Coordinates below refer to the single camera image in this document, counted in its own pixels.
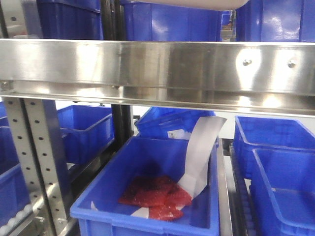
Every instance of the storage rack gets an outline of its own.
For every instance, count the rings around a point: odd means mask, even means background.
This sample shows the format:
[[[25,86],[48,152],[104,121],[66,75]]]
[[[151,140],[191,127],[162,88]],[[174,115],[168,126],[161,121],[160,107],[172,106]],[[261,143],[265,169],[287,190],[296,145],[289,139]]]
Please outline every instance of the storage rack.
[[[6,19],[10,10],[24,15],[21,2],[33,10],[34,24],[39,22],[36,1],[1,0],[1,36],[15,39],[0,39],[0,96],[33,212],[10,236],[78,235],[69,208],[131,135],[124,105],[315,115],[315,44],[113,41],[124,38],[117,0],[102,1],[104,32],[112,41],[26,40],[41,38],[40,25],[29,29],[25,17],[17,31],[7,30],[15,24]],[[28,36],[19,36],[26,30]],[[118,104],[113,106],[118,142],[72,176],[59,148],[53,100]],[[220,234],[248,235],[222,141],[218,153]]]

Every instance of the red item in bag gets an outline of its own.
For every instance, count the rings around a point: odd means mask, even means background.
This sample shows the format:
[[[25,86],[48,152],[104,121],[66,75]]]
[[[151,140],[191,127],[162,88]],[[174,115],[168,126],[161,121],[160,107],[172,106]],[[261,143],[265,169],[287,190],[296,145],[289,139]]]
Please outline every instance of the red item in bag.
[[[172,190],[168,193],[165,204],[176,206],[190,206],[191,196],[179,185],[175,184]]]
[[[184,213],[177,210],[174,205],[156,206],[149,209],[149,218],[155,220],[172,221],[181,218]]]
[[[176,206],[191,205],[191,196],[168,176],[136,177],[118,202],[149,207],[151,219],[171,221],[184,215]]]

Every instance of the stainless steel shelf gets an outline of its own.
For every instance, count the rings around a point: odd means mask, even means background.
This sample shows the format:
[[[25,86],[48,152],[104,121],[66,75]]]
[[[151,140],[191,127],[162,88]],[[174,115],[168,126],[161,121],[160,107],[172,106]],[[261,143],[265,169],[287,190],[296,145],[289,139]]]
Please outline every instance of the stainless steel shelf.
[[[0,40],[0,96],[315,115],[315,44]]]

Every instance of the screw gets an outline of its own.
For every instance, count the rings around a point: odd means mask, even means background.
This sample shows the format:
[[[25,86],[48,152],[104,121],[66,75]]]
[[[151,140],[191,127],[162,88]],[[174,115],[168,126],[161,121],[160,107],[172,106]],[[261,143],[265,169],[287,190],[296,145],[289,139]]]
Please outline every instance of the screw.
[[[250,59],[245,59],[245,60],[243,61],[243,65],[244,65],[244,66],[248,66],[248,65],[250,65],[250,64],[252,64],[252,60],[250,60]]]
[[[8,82],[2,82],[1,83],[1,90],[2,91],[10,90],[10,84]]]
[[[294,68],[296,66],[296,61],[289,60],[289,62],[287,63],[287,66],[290,67],[290,68]]]

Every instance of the blue plastic crate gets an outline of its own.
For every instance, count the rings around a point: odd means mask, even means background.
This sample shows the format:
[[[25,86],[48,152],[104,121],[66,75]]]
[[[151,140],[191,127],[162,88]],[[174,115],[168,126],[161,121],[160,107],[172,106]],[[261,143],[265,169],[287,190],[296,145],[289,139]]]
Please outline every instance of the blue plastic crate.
[[[250,0],[237,10],[237,41],[315,42],[313,0]]]
[[[30,202],[9,127],[0,127],[0,227]]]
[[[121,0],[131,41],[220,41],[221,12]]]
[[[139,209],[118,203],[136,176],[169,175],[178,181],[185,171],[188,141],[131,138],[71,207],[79,219],[81,236],[218,236],[219,203],[216,147],[208,186],[183,208],[173,222],[130,216]],[[98,210],[91,209],[91,203]]]
[[[99,0],[38,0],[44,38],[102,40]]]
[[[250,187],[264,236],[315,235],[315,155],[256,149]]]
[[[315,136],[297,120],[236,117],[233,145],[243,177],[251,179],[254,148],[315,152]]]
[[[9,126],[8,119],[6,117],[6,110],[3,102],[0,102],[0,127]]]
[[[213,111],[151,107],[136,123],[141,137],[172,138],[174,130],[192,132],[200,117],[212,117]]]
[[[85,164],[114,140],[111,108],[69,106],[58,111],[67,161]]]
[[[6,225],[29,202],[20,164],[0,175],[0,226]]]
[[[18,163],[10,128],[0,127],[0,175]]]
[[[230,23],[230,18],[231,18],[231,11],[223,11],[222,12],[222,21],[221,24],[223,26],[226,26]]]
[[[0,118],[6,116],[6,110],[3,102],[0,102]]]

